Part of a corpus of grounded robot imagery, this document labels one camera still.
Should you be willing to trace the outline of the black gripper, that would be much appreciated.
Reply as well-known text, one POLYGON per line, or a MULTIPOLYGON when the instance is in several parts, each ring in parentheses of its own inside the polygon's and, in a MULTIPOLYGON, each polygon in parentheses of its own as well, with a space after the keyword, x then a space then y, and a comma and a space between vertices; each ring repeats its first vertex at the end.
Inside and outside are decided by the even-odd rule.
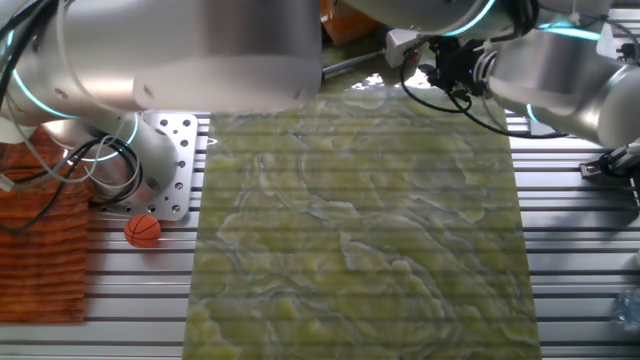
POLYGON ((447 76, 431 64, 425 65, 428 82, 437 88, 448 88, 448 92, 466 89, 473 96, 481 96, 484 86, 474 78, 475 67, 485 53, 483 42, 459 38, 434 36, 428 40, 429 50, 434 54, 436 64, 447 59, 447 76))

